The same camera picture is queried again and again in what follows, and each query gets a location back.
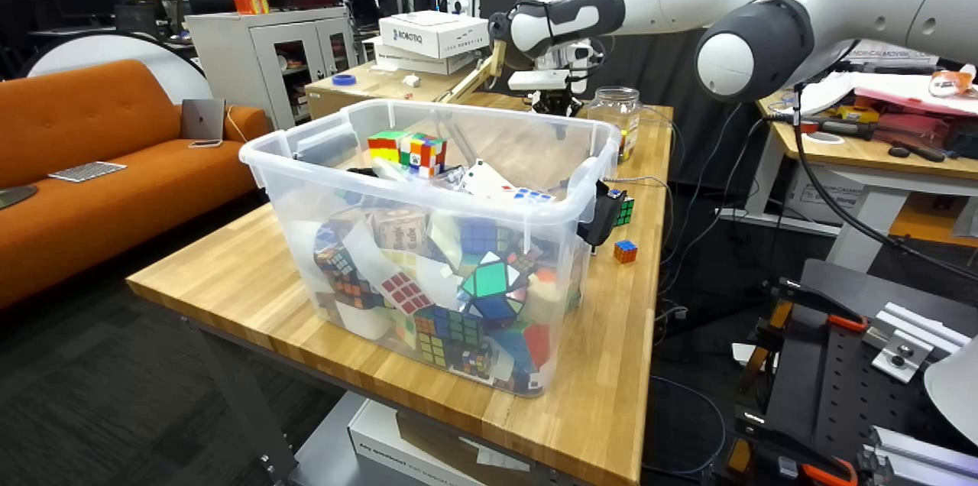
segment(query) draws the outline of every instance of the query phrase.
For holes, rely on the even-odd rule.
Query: glass jar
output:
[[[602,86],[594,92],[594,99],[588,103],[587,110],[588,119],[604,121],[620,128],[618,162],[632,157],[639,141],[639,121],[642,116],[638,90],[628,86]]]

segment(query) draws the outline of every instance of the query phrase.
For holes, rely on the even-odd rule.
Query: shelf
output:
[[[346,426],[364,397],[347,392],[333,406],[296,454],[298,466],[289,479],[298,486],[422,486],[410,476],[367,458],[358,458]]]

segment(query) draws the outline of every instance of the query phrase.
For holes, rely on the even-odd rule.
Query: white cabinet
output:
[[[357,65],[346,8],[186,17],[210,90],[274,128],[309,119],[305,86]]]

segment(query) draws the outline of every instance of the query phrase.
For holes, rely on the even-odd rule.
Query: laptop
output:
[[[224,99],[185,99],[180,137],[191,141],[224,138]]]

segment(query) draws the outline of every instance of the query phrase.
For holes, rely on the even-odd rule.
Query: keyboard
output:
[[[125,165],[119,165],[118,163],[93,161],[92,163],[86,163],[70,169],[58,170],[58,172],[50,173],[48,176],[52,177],[52,179],[67,180],[70,183],[84,183],[85,180],[97,179],[97,177],[102,177],[109,173],[114,173],[116,170],[123,169],[125,169]]]

